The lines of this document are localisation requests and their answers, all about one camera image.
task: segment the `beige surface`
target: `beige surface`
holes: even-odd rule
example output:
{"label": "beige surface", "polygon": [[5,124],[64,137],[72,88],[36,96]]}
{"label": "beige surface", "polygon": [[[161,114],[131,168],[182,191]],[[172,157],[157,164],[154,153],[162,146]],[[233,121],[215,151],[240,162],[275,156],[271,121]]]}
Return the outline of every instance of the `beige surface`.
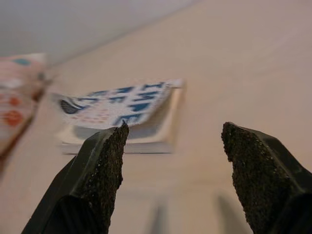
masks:
{"label": "beige surface", "polygon": [[[176,153],[126,155],[124,186],[166,194],[172,234],[250,233],[231,186],[222,124],[229,120],[278,137],[312,170],[311,7],[304,0],[203,1],[59,66],[50,91],[83,94],[185,79]],[[56,147],[53,134],[60,128],[45,97],[1,178],[0,233],[22,230],[71,159]],[[126,232],[121,212],[127,208],[118,207],[113,224]],[[142,215],[140,209],[132,215]]]}

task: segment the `white wall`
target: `white wall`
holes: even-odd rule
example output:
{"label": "white wall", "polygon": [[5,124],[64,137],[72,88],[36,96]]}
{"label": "white wall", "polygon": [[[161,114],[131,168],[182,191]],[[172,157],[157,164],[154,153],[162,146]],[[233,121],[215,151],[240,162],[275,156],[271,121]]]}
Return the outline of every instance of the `white wall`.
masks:
{"label": "white wall", "polygon": [[47,52],[63,61],[194,0],[2,0],[0,56]]}

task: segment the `fabric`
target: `fabric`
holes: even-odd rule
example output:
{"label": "fabric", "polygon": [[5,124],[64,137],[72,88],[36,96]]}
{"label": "fabric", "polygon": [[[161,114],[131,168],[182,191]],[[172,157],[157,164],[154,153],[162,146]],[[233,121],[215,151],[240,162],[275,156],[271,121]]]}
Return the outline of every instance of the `fabric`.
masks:
{"label": "fabric", "polygon": [[44,71],[42,55],[0,58],[0,156],[32,118],[45,86]]}

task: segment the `blue printed design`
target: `blue printed design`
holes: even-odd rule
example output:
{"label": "blue printed design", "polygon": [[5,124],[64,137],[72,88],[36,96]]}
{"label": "blue printed design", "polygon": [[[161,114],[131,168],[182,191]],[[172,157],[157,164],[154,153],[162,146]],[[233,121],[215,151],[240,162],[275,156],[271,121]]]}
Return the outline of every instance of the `blue printed design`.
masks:
{"label": "blue printed design", "polygon": [[80,98],[77,98],[78,101],[88,101],[88,103],[96,103],[99,101],[98,98],[88,98],[88,97],[80,97]]}
{"label": "blue printed design", "polygon": [[27,59],[24,58],[18,58],[13,60],[13,62],[19,64],[19,65],[23,65],[23,66],[28,66],[29,64],[31,64],[31,62]]}
{"label": "blue printed design", "polygon": [[65,101],[65,100],[59,101],[59,104],[60,104],[62,110],[63,110],[65,113],[69,114],[69,115],[75,114],[75,113],[77,113],[78,111],[81,110],[81,109],[79,109],[79,108],[76,108],[76,107],[72,106],[70,103],[68,103],[68,102]]}
{"label": "blue printed design", "polygon": [[105,96],[107,94],[107,91],[97,91],[97,92],[92,92],[88,94],[89,97],[98,97],[98,96]]}
{"label": "blue printed design", "polygon": [[152,87],[157,87],[157,88],[160,89],[160,88],[162,88],[162,86],[163,86],[164,83],[165,83],[165,82],[161,82],[161,83],[159,83],[159,84],[151,84],[151,85],[149,85],[149,84],[144,84],[141,90],[144,91],[145,89],[147,89],[147,88],[152,88]]}
{"label": "blue printed design", "polygon": [[116,102],[122,103],[125,99],[126,99],[126,96],[109,98],[110,103],[116,103]]}
{"label": "blue printed design", "polygon": [[150,103],[140,103],[140,104],[134,104],[134,105],[129,105],[128,107],[132,107],[132,111],[137,112],[137,111],[142,111],[146,109]]}
{"label": "blue printed design", "polygon": [[79,110],[86,109],[90,106],[88,105],[88,103],[84,103],[84,102],[78,103],[78,102],[79,102],[79,98],[71,98],[71,97],[68,98],[68,103],[72,105],[74,108],[77,108]]}
{"label": "blue printed design", "polygon": [[125,94],[125,93],[129,93],[131,92],[131,90],[133,90],[133,86],[132,87],[126,87],[126,88],[120,88],[120,89],[116,89],[116,94]]}
{"label": "blue printed design", "polygon": [[133,101],[143,101],[143,100],[154,99],[154,98],[156,98],[156,94],[158,94],[158,93],[159,93],[159,91],[137,94],[138,96],[142,96],[142,98],[133,99]]}
{"label": "blue printed design", "polygon": [[117,120],[114,123],[114,126],[118,126],[122,123],[122,121],[125,121],[125,123],[134,124],[135,122],[138,122],[143,114],[134,114],[134,115],[126,115],[126,116],[119,116]]}

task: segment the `table surface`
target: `table surface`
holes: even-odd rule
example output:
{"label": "table surface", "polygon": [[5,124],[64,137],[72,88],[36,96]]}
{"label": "table surface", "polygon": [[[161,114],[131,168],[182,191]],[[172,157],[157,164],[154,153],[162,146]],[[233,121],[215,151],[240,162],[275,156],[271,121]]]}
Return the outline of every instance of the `table surface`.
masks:
{"label": "table surface", "polygon": [[[187,81],[175,153],[124,156],[110,233],[151,233],[160,207],[161,233],[251,233],[220,139],[225,121],[279,138],[312,170],[311,7],[203,0],[54,68],[59,76],[48,92],[72,95]],[[21,232],[72,158],[58,148],[61,128],[46,95],[1,175],[0,233]]]}

